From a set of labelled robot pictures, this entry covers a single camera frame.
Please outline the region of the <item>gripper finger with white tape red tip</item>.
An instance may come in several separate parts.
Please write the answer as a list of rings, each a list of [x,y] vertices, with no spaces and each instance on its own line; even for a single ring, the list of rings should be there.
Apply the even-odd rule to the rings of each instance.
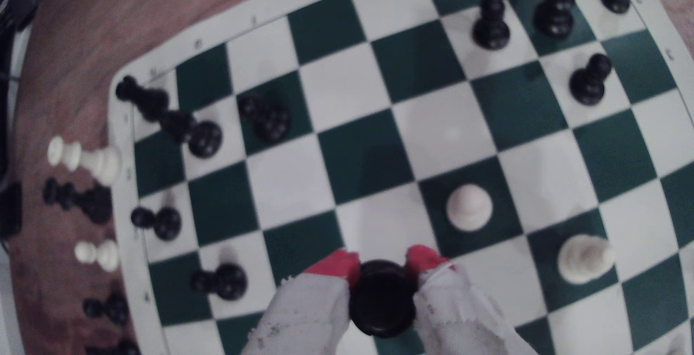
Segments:
[[[242,354],[335,354],[348,330],[357,252],[338,249],[296,277],[282,280]]]
[[[536,354],[463,265],[422,244],[405,258],[417,286],[414,329],[426,354]]]

